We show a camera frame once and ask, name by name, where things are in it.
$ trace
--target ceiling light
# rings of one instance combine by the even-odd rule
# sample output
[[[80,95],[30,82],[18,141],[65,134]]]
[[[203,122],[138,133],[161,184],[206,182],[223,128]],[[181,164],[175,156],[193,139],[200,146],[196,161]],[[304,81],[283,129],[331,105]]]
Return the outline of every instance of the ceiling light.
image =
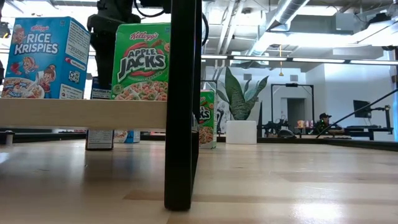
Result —
[[[260,60],[260,61],[278,61],[284,62],[287,58],[284,57],[250,57],[250,56],[234,56],[235,60]]]
[[[352,64],[365,64],[365,65],[398,65],[398,61],[379,61],[379,60],[352,60]]]
[[[202,59],[227,59],[226,55],[202,55]]]
[[[294,62],[343,63],[343,59],[293,58]]]

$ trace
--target cartoon character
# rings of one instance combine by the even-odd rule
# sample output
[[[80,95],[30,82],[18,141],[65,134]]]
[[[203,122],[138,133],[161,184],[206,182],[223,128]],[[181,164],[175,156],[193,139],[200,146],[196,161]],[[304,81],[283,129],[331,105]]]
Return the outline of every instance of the cartoon character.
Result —
[[[24,41],[25,38],[26,38],[26,36],[25,36],[24,28],[22,28],[21,25],[16,24],[14,26],[14,30],[13,30],[13,33],[12,33],[11,43],[12,44],[21,44]]]
[[[36,82],[43,88],[44,98],[51,98],[50,83],[54,82],[55,77],[55,65],[49,65],[44,71],[37,72]]]
[[[11,65],[10,69],[15,74],[22,75],[22,72],[19,71],[19,67],[20,67],[19,65],[20,65],[20,63],[15,62]],[[39,66],[36,65],[35,59],[33,57],[24,57],[24,59],[22,59],[22,68],[24,69],[25,77],[30,78],[28,76],[28,74],[30,72],[34,72],[36,69],[39,68]]]

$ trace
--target ceiling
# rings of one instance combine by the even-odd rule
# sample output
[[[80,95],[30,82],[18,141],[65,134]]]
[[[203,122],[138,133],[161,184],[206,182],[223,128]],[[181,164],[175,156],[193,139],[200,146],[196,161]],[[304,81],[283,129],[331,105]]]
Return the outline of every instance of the ceiling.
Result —
[[[227,54],[232,52],[244,52],[249,50],[259,38],[259,26],[264,24],[265,13],[277,7],[278,0],[245,0],[243,1],[243,9],[245,14],[237,14],[236,29],[233,32],[233,38],[226,50]],[[209,21],[209,40],[205,46],[204,54],[215,54],[219,43],[220,35],[223,29],[223,15],[226,11],[230,0],[205,1],[203,11]],[[333,16],[336,12],[346,6],[349,6],[345,13],[348,12],[366,12],[375,8],[390,6],[391,0],[311,0],[305,7],[299,10],[299,15],[316,15],[316,16]],[[15,17],[36,17],[36,16],[71,16],[81,22],[83,25],[87,23],[87,17],[95,14],[96,0],[86,1],[69,1],[69,0],[25,0],[11,1],[6,0],[6,5],[2,11],[2,21],[9,22],[10,28],[14,25]],[[146,14],[155,14],[160,9],[141,9]],[[170,15],[162,15],[156,18],[144,18],[144,23],[152,22],[170,22]],[[9,39],[0,39],[2,49],[9,47]],[[312,41],[313,44],[322,42],[321,40]],[[366,46],[365,52],[368,54],[350,54],[336,55],[335,48],[329,46],[330,42],[324,41],[321,45],[316,44],[302,45],[300,42],[295,44],[281,44],[280,47],[270,46],[266,53],[272,56],[294,56],[294,57],[353,57],[375,59],[382,52],[380,47]],[[291,66],[303,67],[302,63],[295,63]]]

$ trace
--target white wall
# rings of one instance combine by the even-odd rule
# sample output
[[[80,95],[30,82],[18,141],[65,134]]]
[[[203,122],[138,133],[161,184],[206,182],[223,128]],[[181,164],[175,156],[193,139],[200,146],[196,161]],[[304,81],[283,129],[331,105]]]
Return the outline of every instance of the white wall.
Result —
[[[320,113],[325,112],[333,116],[332,121],[336,121],[354,111],[353,100],[373,102],[392,91],[389,70],[389,66],[380,65],[324,64],[307,72],[307,84],[315,85],[316,119]],[[385,105],[393,105],[393,96],[382,100],[373,107],[384,107]],[[385,113],[373,111],[371,124],[385,127]],[[339,125],[345,127],[370,125],[370,123],[367,119],[351,116],[340,122]],[[376,133],[375,140],[393,141],[394,135]]]
[[[250,82],[250,88],[253,88],[257,81],[262,80],[266,76],[268,78],[268,84],[264,90],[259,94],[259,101],[262,101],[262,122],[266,124],[271,120],[271,83],[278,84],[286,84],[291,83],[290,75],[298,75],[299,84],[305,84],[305,73],[302,73],[299,68],[283,68],[284,76],[280,77],[279,69],[274,69],[270,71],[268,68],[249,68],[247,70],[243,70],[242,68],[234,68],[231,67],[232,74],[238,79],[242,88],[247,81],[243,80],[243,74],[250,73],[252,74],[252,81]],[[206,79],[211,80],[214,74],[214,67],[206,67]],[[225,68],[220,75],[219,81],[225,81]],[[311,96],[301,87],[299,88],[287,88],[285,86],[281,87],[274,94],[274,120],[280,118],[282,114],[286,115],[287,118],[287,110],[283,109],[286,106],[281,106],[281,99],[283,98],[308,98],[311,99]]]

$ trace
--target person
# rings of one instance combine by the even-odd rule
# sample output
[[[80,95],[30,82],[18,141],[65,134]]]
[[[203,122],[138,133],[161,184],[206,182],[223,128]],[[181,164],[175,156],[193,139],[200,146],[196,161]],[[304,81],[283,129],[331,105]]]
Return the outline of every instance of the person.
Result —
[[[319,121],[314,125],[314,134],[320,134],[325,128],[330,125],[331,115],[326,113],[322,113],[319,115]],[[338,125],[334,125],[327,129],[323,134],[342,134],[344,133],[344,129]]]

